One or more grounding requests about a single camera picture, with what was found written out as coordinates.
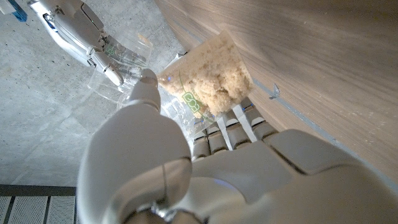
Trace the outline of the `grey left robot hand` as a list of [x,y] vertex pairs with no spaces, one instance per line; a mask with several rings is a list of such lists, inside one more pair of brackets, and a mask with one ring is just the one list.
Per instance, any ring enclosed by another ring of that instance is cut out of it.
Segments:
[[303,131],[251,142],[227,131],[233,151],[204,139],[192,156],[182,130],[160,113],[149,69],[127,106],[93,136],[80,166],[76,208],[82,223],[396,223],[397,191],[359,159]]

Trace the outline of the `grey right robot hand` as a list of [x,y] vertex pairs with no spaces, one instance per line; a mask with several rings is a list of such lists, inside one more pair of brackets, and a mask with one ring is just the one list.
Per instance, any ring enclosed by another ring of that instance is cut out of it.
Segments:
[[132,67],[147,65],[147,57],[133,47],[130,36],[108,34],[100,18],[81,0],[34,0],[28,6],[57,45],[117,86],[124,83],[123,75]]

